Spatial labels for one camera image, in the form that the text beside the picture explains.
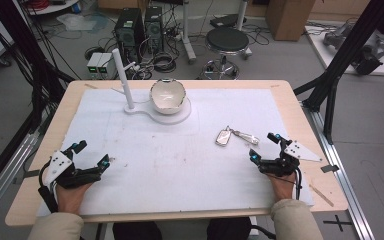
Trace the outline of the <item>thin wooden stick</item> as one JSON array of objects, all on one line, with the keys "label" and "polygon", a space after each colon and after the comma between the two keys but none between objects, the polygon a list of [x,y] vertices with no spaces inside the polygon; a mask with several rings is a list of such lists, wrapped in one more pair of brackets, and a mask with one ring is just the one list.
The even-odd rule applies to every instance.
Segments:
[{"label": "thin wooden stick", "polygon": [[318,190],[316,187],[314,187],[312,184],[309,184],[309,187],[320,197],[322,198],[328,205],[331,207],[334,207],[334,203],[327,198],[320,190]]}]

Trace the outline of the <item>aluminium rail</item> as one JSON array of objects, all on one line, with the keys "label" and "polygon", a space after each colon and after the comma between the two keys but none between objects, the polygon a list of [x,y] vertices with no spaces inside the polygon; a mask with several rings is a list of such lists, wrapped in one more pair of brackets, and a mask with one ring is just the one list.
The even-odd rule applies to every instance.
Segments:
[{"label": "aluminium rail", "polygon": [[328,138],[323,134],[324,120],[322,115],[319,112],[311,112],[304,106],[302,106],[302,110],[313,128],[313,132],[319,141],[324,155],[327,157],[328,163],[332,166],[338,167],[338,170],[334,170],[333,174],[339,182],[339,186],[347,199],[347,212],[350,215],[352,226],[354,227],[358,238],[360,240],[375,240],[369,222],[367,221],[363,209],[360,206],[340,156],[335,146],[330,144]]},{"label": "aluminium rail", "polygon": [[39,140],[40,134],[29,133],[15,149],[9,154],[9,160],[0,171],[0,200],[7,191],[16,174],[20,171],[25,160],[33,152],[35,145]]}]

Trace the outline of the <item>black round stool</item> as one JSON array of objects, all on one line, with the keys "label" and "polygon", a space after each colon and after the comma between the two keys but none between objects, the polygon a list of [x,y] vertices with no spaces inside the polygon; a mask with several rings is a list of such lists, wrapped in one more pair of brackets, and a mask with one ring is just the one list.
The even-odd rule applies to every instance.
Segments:
[{"label": "black round stool", "polygon": [[209,50],[219,55],[216,60],[209,60],[201,70],[201,76],[209,80],[236,80],[240,68],[227,59],[228,56],[243,54],[249,45],[247,35],[237,29],[218,27],[210,30],[205,38]]}]

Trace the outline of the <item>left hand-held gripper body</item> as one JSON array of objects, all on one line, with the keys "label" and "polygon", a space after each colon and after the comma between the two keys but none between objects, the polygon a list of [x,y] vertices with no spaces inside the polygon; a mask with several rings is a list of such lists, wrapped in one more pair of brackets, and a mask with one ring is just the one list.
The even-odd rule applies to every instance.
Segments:
[{"label": "left hand-held gripper body", "polygon": [[54,188],[54,184],[65,189],[74,189],[89,183],[101,180],[101,168],[92,167],[89,169],[78,169],[66,154],[61,151],[53,153],[50,159],[44,185],[49,189]]}]

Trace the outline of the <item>white stand with pole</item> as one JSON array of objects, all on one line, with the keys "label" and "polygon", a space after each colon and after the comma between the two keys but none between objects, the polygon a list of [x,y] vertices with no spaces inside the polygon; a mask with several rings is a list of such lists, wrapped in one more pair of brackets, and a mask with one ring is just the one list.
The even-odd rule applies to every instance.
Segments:
[{"label": "white stand with pole", "polygon": [[112,55],[122,86],[121,90],[114,89],[114,91],[121,93],[125,96],[127,104],[124,107],[124,111],[127,114],[144,114],[147,115],[153,121],[163,125],[179,124],[185,121],[190,116],[192,112],[192,107],[187,93],[186,101],[184,102],[183,108],[178,113],[171,115],[161,114],[153,108],[153,104],[149,96],[150,90],[148,91],[148,100],[145,100],[143,102],[134,101],[125,73],[125,71],[132,67],[134,63],[130,63],[127,66],[124,66],[121,59],[120,51],[118,49],[113,50]]}]

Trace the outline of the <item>white bowl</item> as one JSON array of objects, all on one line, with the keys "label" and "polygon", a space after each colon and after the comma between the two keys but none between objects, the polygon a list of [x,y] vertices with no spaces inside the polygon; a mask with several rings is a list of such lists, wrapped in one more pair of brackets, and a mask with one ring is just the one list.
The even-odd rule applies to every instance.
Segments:
[{"label": "white bowl", "polygon": [[178,113],[186,101],[183,84],[175,79],[159,79],[149,93],[153,108],[164,115]]}]

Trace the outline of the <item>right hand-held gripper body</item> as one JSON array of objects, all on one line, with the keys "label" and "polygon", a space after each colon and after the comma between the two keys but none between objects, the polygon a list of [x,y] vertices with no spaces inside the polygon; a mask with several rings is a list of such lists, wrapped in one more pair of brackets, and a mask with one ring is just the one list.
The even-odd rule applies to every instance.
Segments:
[{"label": "right hand-held gripper body", "polygon": [[322,158],[296,140],[281,140],[280,153],[274,160],[258,159],[257,167],[263,174],[282,177],[299,169],[300,161],[319,162]]}]

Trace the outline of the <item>brown cardboard box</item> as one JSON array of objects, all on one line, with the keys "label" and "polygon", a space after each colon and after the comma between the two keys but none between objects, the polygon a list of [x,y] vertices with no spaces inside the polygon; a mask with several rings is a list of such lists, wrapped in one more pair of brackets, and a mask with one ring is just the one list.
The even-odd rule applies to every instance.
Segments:
[{"label": "brown cardboard box", "polygon": [[316,0],[270,0],[266,22],[274,40],[298,41]]}]

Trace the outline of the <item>clear plastic sheet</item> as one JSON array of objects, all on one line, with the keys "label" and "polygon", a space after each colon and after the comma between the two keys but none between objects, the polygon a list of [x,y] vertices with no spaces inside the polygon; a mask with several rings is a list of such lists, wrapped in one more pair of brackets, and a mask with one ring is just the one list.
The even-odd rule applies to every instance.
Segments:
[{"label": "clear plastic sheet", "polygon": [[67,31],[87,31],[96,33],[104,29],[108,23],[108,19],[102,15],[79,15],[67,13],[60,15],[56,20],[65,26]]}]

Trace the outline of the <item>person's right hand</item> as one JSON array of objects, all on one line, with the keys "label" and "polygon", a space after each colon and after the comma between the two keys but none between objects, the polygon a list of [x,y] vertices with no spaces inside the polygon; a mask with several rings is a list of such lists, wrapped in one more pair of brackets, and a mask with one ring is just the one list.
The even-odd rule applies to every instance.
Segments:
[{"label": "person's right hand", "polygon": [[268,174],[267,177],[272,184],[276,201],[292,198],[296,177],[295,173],[282,177]]}]

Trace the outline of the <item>person's leg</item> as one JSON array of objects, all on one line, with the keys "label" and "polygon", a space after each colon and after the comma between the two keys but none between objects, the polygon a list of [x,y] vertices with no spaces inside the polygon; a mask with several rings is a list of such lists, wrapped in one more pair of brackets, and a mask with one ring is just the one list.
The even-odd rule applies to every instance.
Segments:
[{"label": "person's leg", "polygon": [[115,240],[162,240],[155,222],[120,222],[112,227]]},{"label": "person's leg", "polygon": [[251,231],[248,217],[211,219],[207,240],[247,240]]}]

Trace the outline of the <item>wooden table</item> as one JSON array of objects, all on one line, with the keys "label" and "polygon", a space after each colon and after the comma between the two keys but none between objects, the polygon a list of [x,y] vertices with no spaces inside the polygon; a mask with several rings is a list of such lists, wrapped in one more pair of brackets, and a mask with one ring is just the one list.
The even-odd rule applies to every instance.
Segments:
[{"label": "wooden table", "polygon": [[[307,116],[302,110],[302,104],[297,100],[292,87],[285,80],[184,80],[182,84],[188,89],[266,89],[269,90],[279,109],[280,116],[286,127],[287,133],[298,142],[304,144],[314,153],[319,155],[320,162],[305,162],[303,175],[310,184],[320,190],[334,203],[328,205],[311,188],[310,195],[314,198],[313,212],[336,212],[348,209],[345,195],[333,173],[323,173],[321,167],[328,164],[327,157],[321,149],[318,139],[313,132]],[[33,158],[32,170],[42,166],[47,161],[51,152],[60,147],[63,138],[69,129],[69,123],[81,101],[83,93],[93,89],[120,89],[119,80],[79,80],[69,84],[55,116],[44,135],[36,156]],[[40,205],[39,187],[36,176],[23,180],[10,209],[5,217],[5,224],[10,227],[31,226],[36,220],[36,212]]]}]

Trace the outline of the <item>silver key with fob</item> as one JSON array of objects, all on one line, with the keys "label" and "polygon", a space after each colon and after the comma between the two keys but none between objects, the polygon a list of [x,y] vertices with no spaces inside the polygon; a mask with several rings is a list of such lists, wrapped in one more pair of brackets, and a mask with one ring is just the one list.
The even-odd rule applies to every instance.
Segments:
[{"label": "silver key with fob", "polygon": [[252,134],[234,130],[230,126],[226,126],[219,132],[215,143],[219,146],[226,146],[230,140],[231,135],[237,136],[252,145],[258,145],[260,142],[260,140]]}]

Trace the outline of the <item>white power supply box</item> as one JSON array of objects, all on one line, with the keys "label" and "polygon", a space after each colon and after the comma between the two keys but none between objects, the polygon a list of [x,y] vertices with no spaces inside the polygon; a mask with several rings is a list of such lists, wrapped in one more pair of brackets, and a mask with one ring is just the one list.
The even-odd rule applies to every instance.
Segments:
[{"label": "white power supply box", "polygon": [[102,78],[111,78],[115,73],[115,63],[111,53],[103,53],[97,65],[98,73]]},{"label": "white power supply box", "polygon": [[101,53],[95,52],[91,55],[87,63],[87,69],[92,78],[95,78],[98,74],[98,65],[101,57],[102,57]]}]

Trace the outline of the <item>grey robot device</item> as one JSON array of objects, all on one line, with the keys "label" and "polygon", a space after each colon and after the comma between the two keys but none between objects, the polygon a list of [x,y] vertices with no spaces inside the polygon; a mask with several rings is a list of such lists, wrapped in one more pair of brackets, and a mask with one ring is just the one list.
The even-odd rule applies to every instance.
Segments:
[{"label": "grey robot device", "polygon": [[[338,50],[344,43],[354,23],[346,22],[336,30],[325,34],[323,44],[325,46],[333,46]],[[351,66],[359,75],[368,75],[377,67],[382,65],[380,58],[384,56],[384,41],[375,33],[372,33],[363,47],[358,51],[357,56],[351,62]]]}]

